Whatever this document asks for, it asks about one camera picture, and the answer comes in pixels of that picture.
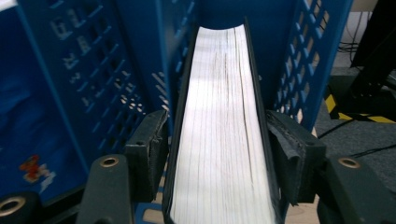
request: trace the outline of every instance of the book page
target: book page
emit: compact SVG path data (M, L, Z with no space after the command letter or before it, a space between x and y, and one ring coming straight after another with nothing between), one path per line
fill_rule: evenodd
M274 223L243 25L200 28L177 155L176 223Z

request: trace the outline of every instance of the gray floor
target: gray floor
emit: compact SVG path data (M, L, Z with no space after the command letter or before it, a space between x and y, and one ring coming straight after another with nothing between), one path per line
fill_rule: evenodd
M317 134L344 122L330 119L323 103L316 123ZM321 138L328 147L327 155L351 155L368 149L396 144L396 124L369 121L352 121ZM360 157L378 175L389 190L396 192L396 147Z

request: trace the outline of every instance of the open book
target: open book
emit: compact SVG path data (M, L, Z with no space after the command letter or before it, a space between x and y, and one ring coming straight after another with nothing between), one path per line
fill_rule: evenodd
M165 221L275 223L244 25L199 29L179 106Z

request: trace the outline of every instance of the blue plastic crate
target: blue plastic crate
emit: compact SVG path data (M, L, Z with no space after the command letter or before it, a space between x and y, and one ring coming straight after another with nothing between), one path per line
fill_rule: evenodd
M300 0L274 109L314 127L352 1Z
M0 196L83 185L78 154L15 7L0 10Z
M21 0L18 9L87 174L150 111L117 14L110 1Z

